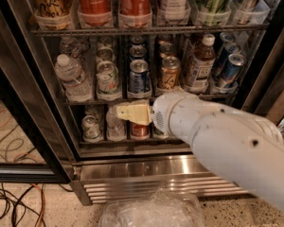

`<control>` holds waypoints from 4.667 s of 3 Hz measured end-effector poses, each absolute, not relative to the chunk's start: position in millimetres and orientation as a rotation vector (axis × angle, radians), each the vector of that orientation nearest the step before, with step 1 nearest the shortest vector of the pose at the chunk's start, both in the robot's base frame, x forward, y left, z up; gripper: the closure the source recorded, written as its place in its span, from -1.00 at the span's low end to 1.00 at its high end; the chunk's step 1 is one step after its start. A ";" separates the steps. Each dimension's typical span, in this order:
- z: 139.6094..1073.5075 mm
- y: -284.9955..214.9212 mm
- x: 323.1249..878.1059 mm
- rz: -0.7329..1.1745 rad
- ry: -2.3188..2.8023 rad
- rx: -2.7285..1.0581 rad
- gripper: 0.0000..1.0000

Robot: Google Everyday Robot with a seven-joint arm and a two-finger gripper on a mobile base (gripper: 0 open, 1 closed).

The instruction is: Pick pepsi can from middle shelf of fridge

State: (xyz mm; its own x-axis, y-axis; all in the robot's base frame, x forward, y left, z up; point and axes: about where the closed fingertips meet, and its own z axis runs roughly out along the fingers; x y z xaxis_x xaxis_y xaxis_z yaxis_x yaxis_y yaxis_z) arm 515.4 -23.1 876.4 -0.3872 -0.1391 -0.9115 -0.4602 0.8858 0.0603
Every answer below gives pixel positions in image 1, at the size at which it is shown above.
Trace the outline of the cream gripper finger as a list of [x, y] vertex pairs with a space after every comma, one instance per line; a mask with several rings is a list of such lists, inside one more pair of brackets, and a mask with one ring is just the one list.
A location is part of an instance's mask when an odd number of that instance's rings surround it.
[[151, 106], [147, 99], [117, 104], [115, 110], [120, 119], [144, 126], [151, 123]]

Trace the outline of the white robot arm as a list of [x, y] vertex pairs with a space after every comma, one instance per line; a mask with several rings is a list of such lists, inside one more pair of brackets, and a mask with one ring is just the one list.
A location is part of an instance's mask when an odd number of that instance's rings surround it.
[[187, 92], [120, 103], [116, 115], [187, 143], [215, 175], [237, 184], [284, 213], [284, 141], [270, 120]]

